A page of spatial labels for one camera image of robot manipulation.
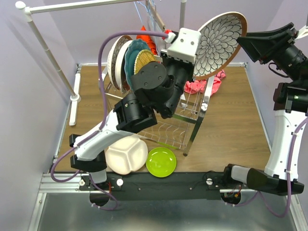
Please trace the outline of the woven bamboo plate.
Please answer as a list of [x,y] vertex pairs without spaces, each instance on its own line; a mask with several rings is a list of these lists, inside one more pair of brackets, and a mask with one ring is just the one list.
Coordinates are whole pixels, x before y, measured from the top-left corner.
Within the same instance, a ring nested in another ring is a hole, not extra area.
[[141,50],[135,60],[134,74],[137,74],[142,67],[150,62],[156,62],[154,54],[150,50]]

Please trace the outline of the floral brown rim plate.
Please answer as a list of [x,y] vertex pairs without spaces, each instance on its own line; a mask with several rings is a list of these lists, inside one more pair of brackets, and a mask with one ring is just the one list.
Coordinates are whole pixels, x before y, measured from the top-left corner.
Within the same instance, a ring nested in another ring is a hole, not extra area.
[[193,76],[203,80],[224,69],[237,55],[239,37],[247,34],[247,20],[239,12],[226,12],[208,20],[201,33]]
[[123,35],[120,36],[112,45],[111,50],[109,51],[108,58],[107,58],[107,70],[108,70],[108,76],[110,79],[110,82],[113,84],[113,86],[116,89],[119,89],[119,86],[116,83],[116,77],[115,77],[115,65],[116,65],[116,59],[117,55],[122,48],[122,46],[127,42],[132,40],[132,38],[129,35]]

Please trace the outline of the teal scalloped plate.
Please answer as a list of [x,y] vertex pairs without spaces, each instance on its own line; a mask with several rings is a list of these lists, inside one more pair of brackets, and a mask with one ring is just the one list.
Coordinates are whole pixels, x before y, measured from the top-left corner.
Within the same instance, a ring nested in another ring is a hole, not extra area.
[[130,78],[134,75],[135,60],[142,50],[150,50],[150,48],[142,39],[135,39],[130,43],[125,53],[124,71],[126,75],[126,81],[130,89],[132,89]]

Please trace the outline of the grey swirl ceramic plate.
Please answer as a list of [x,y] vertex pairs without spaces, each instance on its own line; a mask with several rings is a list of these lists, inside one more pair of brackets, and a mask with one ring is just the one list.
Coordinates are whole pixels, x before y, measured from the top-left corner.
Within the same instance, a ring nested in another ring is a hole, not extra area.
[[124,88],[124,79],[126,78],[124,71],[125,54],[128,49],[128,46],[132,43],[132,41],[133,40],[128,40],[123,44],[123,46],[119,50],[115,63],[115,78],[116,78],[115,80],[121,93],[125,92]]

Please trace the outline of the lime green plate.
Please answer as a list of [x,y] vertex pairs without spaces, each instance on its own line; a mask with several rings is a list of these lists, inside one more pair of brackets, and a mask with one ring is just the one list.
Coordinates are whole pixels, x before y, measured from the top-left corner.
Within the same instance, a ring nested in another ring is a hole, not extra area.
[[166,147],[156,147],[148,153],[146,168],[149,173],[158,178],[170,176],[176,169],[175,154]]

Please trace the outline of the white divided plate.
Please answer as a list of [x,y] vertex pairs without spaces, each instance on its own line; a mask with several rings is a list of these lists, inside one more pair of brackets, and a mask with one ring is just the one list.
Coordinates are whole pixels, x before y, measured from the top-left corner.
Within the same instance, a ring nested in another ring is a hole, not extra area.
[[105,157],[112,171],[127,175],[138,171],[145,165],[148,158],[148,147],[138,135],[131,135],[110,145]]

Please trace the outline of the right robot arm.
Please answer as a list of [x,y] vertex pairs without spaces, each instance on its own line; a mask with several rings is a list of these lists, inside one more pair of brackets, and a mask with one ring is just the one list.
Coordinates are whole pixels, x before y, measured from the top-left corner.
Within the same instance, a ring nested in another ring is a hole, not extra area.
[[308,34],[293,23],[266,32],[251,32],[237,39],[253,62],[275,64],[291,82],[281,82],[273,95],[275,134],[264,170],[228,164],[221,177],[228,189],[238,183],[249,189],[285,196],[301,194],[298,182],[298,155],[303,130],[308,122],[308,58],[295,41]]

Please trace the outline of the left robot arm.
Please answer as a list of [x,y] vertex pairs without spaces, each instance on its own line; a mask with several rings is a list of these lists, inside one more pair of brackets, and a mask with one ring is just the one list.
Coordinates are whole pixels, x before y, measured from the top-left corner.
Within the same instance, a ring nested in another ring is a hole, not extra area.
[[171,118],[192,80],[194,62],[185,62],[163,54],[161,63],[150,61],[130,78],[132,92],[115,104],[101,123],[70,144],[74,155],[72,168],[88,173],[107,168],[104,151],[116,141],[157,124],[156,113]]

